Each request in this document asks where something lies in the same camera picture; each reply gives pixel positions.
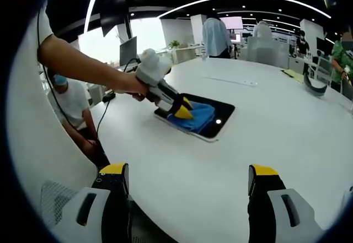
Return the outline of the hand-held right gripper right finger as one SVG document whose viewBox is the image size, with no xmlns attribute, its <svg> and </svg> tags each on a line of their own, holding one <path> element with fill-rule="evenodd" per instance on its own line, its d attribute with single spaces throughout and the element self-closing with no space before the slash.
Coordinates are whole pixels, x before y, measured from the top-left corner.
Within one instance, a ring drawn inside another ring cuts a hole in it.
<svg viewBox="0 0 353 243">
<path fill-rule="evenodd" d="M 314 209 L 276 170 L 249 165 L 249 242 L 317 242 L 323 230 Z"/>
</svg>

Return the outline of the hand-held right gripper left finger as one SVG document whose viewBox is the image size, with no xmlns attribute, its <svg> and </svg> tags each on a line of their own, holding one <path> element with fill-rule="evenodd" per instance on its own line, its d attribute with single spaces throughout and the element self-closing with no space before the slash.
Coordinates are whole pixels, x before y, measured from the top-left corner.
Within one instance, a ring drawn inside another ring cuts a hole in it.
<svg viewBox="0 0 353 243">
<path fill-rule="evenodd" d="M 91 187 L 59 194 L 51 233 L 58 242 L 131 242 L 129 165 L 110 164 Z"/>
</svg>

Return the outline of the person's left hand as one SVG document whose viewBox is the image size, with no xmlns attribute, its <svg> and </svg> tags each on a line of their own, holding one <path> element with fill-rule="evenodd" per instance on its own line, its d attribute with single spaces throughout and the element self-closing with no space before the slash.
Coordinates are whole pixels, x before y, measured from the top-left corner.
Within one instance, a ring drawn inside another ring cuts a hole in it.
<svg viewBox="0 0 353 243">
<path fill-rule="evenodd" d="M 134 73 L 128 73 L 126 78 L 126 93 L 132 95 L 137 101 L 143 101 L 146 98 L 146 94 L 149 92 L 148 85 L 141 82 Z"/>
</svg>

